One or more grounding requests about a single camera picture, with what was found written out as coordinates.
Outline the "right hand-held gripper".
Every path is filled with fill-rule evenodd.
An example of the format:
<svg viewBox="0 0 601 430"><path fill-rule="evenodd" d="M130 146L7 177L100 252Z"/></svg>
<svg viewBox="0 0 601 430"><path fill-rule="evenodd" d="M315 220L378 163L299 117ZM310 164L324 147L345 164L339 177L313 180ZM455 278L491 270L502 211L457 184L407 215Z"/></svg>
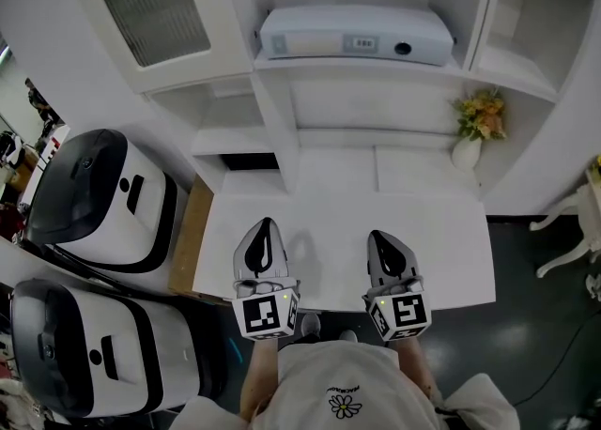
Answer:
<svg viewBox="0 0 601 430"><path fill-rule="evenodd" d="M373 230L367 240L367 264L373 287L362 299L381 339L391 342L422 334L432 316L423 278L416 277L415 253L397 237Z"/></svg>

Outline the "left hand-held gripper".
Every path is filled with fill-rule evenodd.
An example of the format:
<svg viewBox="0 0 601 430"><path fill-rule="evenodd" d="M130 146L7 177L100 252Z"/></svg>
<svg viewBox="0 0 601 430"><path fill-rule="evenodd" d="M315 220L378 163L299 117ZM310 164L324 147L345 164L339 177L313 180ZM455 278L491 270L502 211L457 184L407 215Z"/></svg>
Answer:
<svg viewBox="0 0 601 430"><path fill-rule="evenodd" d="M232 307L243 338L279 339L295 332L300 303L298 282L288 275L285 245L277 223L269 217L256 223L234 251L237 297Z"/></svg>

